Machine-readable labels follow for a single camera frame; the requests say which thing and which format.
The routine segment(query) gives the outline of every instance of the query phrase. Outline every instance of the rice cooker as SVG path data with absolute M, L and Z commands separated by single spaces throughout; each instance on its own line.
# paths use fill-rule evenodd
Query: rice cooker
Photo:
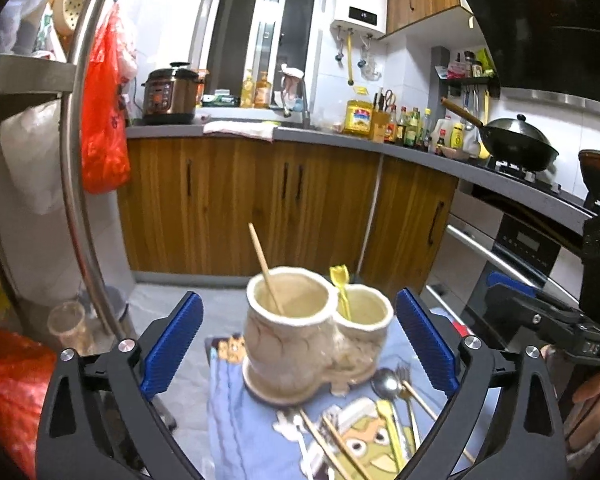
M 189 63 L 174 62 L 170 68 L 154 70 L 144 86 L 144 124 L 191 124 L 196 114 L 200 78 L 186 68 Z

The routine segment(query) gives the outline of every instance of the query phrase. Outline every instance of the gray countertop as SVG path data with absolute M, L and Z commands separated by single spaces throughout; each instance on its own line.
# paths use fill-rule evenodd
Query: gray countertop
M 203 127 L 200 124 L 174 124 L 169 126 L 132 126 L 126 130 L 129 139 L 159 138 L 159 137 L 201 137 Z M 400 158 L 421 164 L 434 170 L 443 171 L 462 180 L 477 184 L 493 192 L 507 196 L 533 211 L 539 212 L 571 229 L 577 234 L 582 234 L 585 220 L 590 215 L 576 206 L 547 194 L 522 182 L 513 180 L 508 176 L 493 173 L 471 164 L 451 160 L 443 156 L 410 150 L 392 144 L 379 144 L 353 136 L 339 134 L 325 134 L 313 130 L 288 128 L 278 126 L 273 131 L 274 140 L 290 140 L 293 142 L 306 142 L 309 144 L 323 144 L 326 146 L 340 146 L 354 150 L 382 153 L 384 155 Z

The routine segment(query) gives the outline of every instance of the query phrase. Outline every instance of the towel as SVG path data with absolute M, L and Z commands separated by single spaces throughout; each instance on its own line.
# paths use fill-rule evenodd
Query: towel
M 251 139 L 262 139 L 273 142 L 273 129 L 276 124 L 272 123 L 246 123 L 242 121 L 213 121 L 205 124 L 203 133 L 207 134 L 234 134 L 250 137 Z
M 244 386 L 240 361 L 244 355 L 244 340 L 238 335 L 221 340 L 218 348 L 210 349 L 210 377 L 208 432 L 211 452 L 216 466 L 216 480 L 302 480 L 301 452 L 293 440 L 292 415 L 288 410 L 270 406 L 252 396 Z M 387 341 L 382 350 L 379 367 L 394 369 L 407 366 L 411 383 L 425 402 L 436 412 L 446 403 L 446 396 L 431 386 L 400 324 L 394 319 L 388 328 Z M 466 448 L 476 456 L 489 427 L 498 399 L 499 390 L 490 390 L 478 423 Z M 370 384 L 352 387 L 345 397 L 331 395 L 324 386 L 303 406 L 317 424 L 323 413 L 334 416 L 339 433 L 347 445 L 365 464 L 374 480 L 394 480 L 397 471 L 384 423 L 378 418 L 375 402 L 378 397 Z M 412 401 L 420 439 L 433 426 L 433 421 L 419 404 Z M 403 427 L 410 426 L 405 402 L 395 403 L 398 419 Z M 302 431 L 308 448 L 309 462 L 315 480 L 328 478 L 328 464 L 321 448 L 310 433 Z M 339 450 L 334 449 L 336 456 Z M 343 465 L 348 460 L 341 458 Z M 461 456 L 455 471 L 469 466 Z M 336 473 L 336 479 L 342 477 Z

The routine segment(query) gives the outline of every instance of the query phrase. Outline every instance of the person's hand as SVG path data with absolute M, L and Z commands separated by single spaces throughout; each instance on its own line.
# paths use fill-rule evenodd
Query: person's hand
M 559 352 L 553 352 L 555 348 L 547 345 L 542 348 L 542 357 L 548 362 L 549 374 L 551 375 L 551 359 L 547 358 L 548 354 L 557 355 Z M 600 394 L 600 372 L 592 378 L 585 381 L 571 397 L 572 402 L 577 407 L 571 412 L 567 418 L 564 427 L 564 433 L 567 435 L 571 428 L 577 424 L 582 416 L 587 413 L 590 406 L 596 402 L 597 396 Z M 582 421 L 578 429 L 573 432 L 567 442 L 568 451 L 575 452 L 581 450 L 600 432 L 600 400 L 597 402 L 591 413 Z

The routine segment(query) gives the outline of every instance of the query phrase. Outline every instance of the metal screw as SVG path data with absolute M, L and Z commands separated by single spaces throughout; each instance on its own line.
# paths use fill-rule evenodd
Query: metal screw
M 526 347 L 525 352 L 529 357 L 533 359 L 537 359 L 540 357 L 540 351 L 535 346 Z
M 133 339 L 123 339 L 118 343 L 118 350 L 121 352 L 131 352 L 136 346 L 136 342 Z
M 60 360 L 61 361 L 70 361 L 75 356 L 75 352 L 71 348 L 65 348 L 60 352 Z
M 467 345 L 471 350 L 477 350 L 482 346 L 482 341 L 475 335 L 470 335 L 464 338 L 464 344 Z

